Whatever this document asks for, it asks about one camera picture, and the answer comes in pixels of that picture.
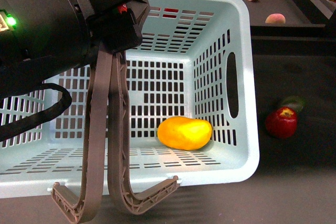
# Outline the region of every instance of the black cable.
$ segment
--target black cable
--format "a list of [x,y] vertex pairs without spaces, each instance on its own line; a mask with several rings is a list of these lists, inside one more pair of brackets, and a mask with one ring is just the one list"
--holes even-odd
[[67,108],[70,107],[72,103],[71,95],[68,90],[60,85],[54,83],[43,83],[32,91],[46,89],[52,89],[61,92],[61,99],[48,109],[37,112],[34,115],[27,116],[18,121],[0,126],[0,142],[36,128],[42,123],[49,122],[61,115]]

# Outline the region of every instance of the light blue plastic basket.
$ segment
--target light blue plastic basket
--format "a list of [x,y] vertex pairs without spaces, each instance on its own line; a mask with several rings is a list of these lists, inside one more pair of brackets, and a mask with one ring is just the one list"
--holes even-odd
[[[242,0],[149,2],[143,43],[127,51],[134,191],[174,175],[182,186],[247,179],[259,161],[247,7]],[[237,72],[235,118],[227,98],[229,55]],[[59,118],[3,143],[1,198],[46,195],[55,181],[79,191],[88,80],[87,67],[48,80],[66,87],[73,103]],[[1,124],[55,101],[51,92],[6,99],[0,104]],[[158,125],[174,115],[209,120],[212,140],[191,152],[163,146],[156,137]]]

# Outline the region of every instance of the green led light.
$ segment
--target green led light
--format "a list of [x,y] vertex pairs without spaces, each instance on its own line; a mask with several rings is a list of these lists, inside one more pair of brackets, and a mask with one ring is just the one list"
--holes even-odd
[[16,25],[16,20],[12,16],[8,16],[6,19],[6,23],[9,26],[15,26]]

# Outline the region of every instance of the gray table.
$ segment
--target gray table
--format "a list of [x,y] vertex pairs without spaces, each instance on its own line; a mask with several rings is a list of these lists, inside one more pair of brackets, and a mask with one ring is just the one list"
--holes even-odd
[[[254,55],[260,163],[247,181],[181,187],[141,216],[109,196],[93,223],[336,223],[336,57]],[[307,106],[295,135],[267,135],[265,116],[297,94]],[[0,223],[66,224],[50,196],[0,199]]]

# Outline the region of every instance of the pink peach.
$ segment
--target pink peach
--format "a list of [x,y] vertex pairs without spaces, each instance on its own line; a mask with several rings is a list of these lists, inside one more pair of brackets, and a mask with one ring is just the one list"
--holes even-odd
[[286,18],[284,17],[283,14],[273,13],[266,18],[265,23],[268,23],[268,24],[285,24],[286,23]]

